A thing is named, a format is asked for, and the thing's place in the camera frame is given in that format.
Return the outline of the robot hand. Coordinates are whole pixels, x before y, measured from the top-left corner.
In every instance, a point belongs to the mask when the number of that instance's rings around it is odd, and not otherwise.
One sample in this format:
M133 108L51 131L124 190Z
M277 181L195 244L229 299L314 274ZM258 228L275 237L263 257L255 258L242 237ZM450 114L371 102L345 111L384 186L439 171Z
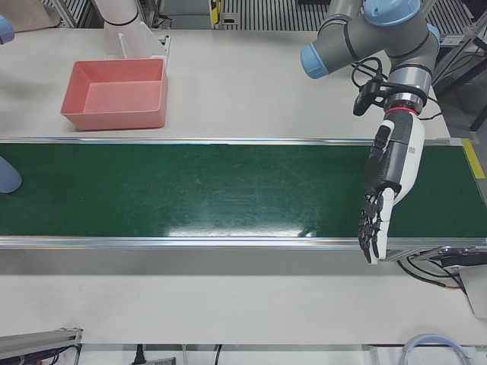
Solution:
M425 128L405 107L385 112L364 169L364 200L358 241L368 263L376 265L387 254L393 207L415 184L425 141Z

